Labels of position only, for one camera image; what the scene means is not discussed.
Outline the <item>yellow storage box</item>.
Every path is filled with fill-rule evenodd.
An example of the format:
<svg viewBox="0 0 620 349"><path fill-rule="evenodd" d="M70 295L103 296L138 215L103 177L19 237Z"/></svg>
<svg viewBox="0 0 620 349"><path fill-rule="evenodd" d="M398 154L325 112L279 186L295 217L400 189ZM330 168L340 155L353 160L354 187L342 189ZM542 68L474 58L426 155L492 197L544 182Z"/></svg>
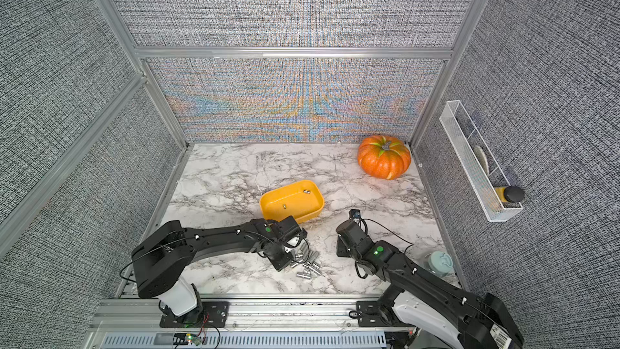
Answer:
<svg viewBox="0 0 620 349"><path fill-rule="evenodd" d="M310 190L311 194L304 194L305 189ZM281 221L293 216L301 224L321 214L325 199L318 186L305 179L265 193L259 205L267 220Z"/></svg>

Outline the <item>teal cup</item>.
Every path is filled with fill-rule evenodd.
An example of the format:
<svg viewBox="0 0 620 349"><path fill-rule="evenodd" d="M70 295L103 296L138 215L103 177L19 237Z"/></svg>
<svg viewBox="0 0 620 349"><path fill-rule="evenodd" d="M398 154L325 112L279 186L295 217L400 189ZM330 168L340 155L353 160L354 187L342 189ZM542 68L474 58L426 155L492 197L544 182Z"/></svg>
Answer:
<svg viewBox="0 0 620 349"><path fill-rule="evenodd" d="M425 268L438 277L445 277L454 272L454 262L447 252L436 250L426 256Z"/></svg>

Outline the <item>silver socket front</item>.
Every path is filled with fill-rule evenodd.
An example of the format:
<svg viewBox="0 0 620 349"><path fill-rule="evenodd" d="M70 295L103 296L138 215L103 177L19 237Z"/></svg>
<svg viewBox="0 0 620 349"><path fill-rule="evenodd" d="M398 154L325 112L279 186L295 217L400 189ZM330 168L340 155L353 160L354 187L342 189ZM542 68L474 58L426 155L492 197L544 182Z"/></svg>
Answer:
<svg viewBox="0 0 620 349"><path fill-rule="evenodd" d="M296 276L305 280L311 280L313 279L313 276L310 273L307 272L297 272Z"/></svg>

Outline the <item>clear wall shelf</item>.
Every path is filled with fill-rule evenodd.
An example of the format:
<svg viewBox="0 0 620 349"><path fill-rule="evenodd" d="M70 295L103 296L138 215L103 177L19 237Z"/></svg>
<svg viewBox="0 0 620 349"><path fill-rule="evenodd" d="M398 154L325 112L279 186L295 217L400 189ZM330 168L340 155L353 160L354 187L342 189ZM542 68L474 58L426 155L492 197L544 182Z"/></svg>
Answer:
<svg viewBox="0 0 620 349"><path fill-rule="evenodd" d="M507 222L520 214L523 211L521 203L502 203L498 199L494 188L510 186L511 182L506 177L505 172L484 140L481 131L479 131L462 102L459 100L446 102L439 121L458 160L460 160L487 221ZM489 175L484 174L484 171L482 171L481 165L473 153L474 145L480 145L487 154L489 159Z"/></svg>

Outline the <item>round brush in shelf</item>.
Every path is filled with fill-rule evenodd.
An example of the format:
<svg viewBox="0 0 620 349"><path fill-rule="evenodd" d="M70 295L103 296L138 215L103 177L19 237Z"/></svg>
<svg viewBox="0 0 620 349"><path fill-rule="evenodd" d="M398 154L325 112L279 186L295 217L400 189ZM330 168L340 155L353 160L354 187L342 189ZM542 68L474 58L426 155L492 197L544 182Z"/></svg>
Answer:
<svg viewBox="0 0 620 349"><path fill-rule="evenodd" d="M476 159L479 162L482 171L484 171L484 174L489 175L489 173L490 173L490 170L489 170L489 159L488 159L487 154L485 153L484 149L480 145L474 145L473 146L473 153L476 156Z"/></svg>

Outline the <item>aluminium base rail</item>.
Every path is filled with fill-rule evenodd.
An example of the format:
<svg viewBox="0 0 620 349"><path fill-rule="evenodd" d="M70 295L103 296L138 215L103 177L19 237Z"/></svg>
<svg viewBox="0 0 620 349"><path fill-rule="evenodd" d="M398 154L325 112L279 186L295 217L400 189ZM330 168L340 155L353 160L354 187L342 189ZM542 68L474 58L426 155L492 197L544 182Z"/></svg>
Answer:
<svg viewBox="0 0 620 349"><path fill-rule="evenodd" d="M236 295L206 297L228 303L224 326L170 323L157 301L102 301L84 348L389 348L402 339L407 348L450 348L412 325L360 326L350 313L371 295Z"/></svg>

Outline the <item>orange pumpkin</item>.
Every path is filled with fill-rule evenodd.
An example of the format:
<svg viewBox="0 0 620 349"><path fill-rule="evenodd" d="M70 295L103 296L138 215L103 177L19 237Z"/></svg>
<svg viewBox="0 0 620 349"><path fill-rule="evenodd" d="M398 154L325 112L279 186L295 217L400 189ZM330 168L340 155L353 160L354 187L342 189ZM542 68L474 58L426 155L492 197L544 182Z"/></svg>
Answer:
<svg viewBox="0 0 620 349"><path fill-rule="evenodd" d="M377 179L397 179L408 171L412 157L404 142L396 137L373 135L358 147L358 164Z"/></svg>

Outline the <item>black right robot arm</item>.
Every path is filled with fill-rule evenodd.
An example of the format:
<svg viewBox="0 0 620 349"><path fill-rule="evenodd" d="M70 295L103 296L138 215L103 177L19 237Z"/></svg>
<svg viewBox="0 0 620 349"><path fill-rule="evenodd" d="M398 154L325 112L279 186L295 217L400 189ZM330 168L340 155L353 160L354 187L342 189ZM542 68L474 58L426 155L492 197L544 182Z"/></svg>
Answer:
<svg viewBox="0 0 620 349"><path fill-rule="evenodd" d="M375 242L352 219L337 227L337 254L367 276L390 284L371 311L385 326L412 325L450 348L523 348L525 339L505 303L457 288L414 263L397 247Z"/></svg>

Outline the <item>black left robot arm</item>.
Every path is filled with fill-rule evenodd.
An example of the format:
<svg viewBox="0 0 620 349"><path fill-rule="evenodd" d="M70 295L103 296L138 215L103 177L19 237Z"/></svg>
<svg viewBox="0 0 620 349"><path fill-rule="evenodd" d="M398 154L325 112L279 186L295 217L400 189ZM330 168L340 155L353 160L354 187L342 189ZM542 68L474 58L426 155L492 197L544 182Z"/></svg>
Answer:
<svg viewBox="0 0 620 349"><path fill-rule="evenodd" d="M193 325L203 321L206 312L197 287L182 277L187 266L211 257L247 253L266 257L276 271L282 271L294 260L292 250L306 237L306 230L293 217L253 219L214 229L187 228L169 221L132 251L138 297L158 299L166 318Z"/></svg>

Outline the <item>yellow bottle black cap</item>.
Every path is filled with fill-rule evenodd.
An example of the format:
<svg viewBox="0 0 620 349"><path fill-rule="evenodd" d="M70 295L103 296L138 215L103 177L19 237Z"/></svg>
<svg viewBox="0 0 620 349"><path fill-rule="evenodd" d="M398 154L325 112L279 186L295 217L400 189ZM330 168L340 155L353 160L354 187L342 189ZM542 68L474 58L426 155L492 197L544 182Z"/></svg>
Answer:
<svg viewBox="0 0 620 349"><path fill-rule="evenodd" d="M502 203L519 204L525 198L524 190L518 186L495 187L494 190Z"/></svg>

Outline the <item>silver socket long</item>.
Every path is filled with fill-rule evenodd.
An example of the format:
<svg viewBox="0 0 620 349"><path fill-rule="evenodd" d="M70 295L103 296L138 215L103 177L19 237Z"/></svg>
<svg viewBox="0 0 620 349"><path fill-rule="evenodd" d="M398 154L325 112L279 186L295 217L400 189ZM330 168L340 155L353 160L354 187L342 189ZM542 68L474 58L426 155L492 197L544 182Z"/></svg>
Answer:
<svg viewBox="0 0 620 349"><path fill-rule="evenodd" d="M309 263L313 263L313 262L316 260L316 258L317 258L318 256L319 256L319 252L318 252L318 251L316 251L316 250L315 250L315 251L313 251L313 252L311 253L311 255L310 255L309 259L308 259L308 262L309 262Z"/></svg>

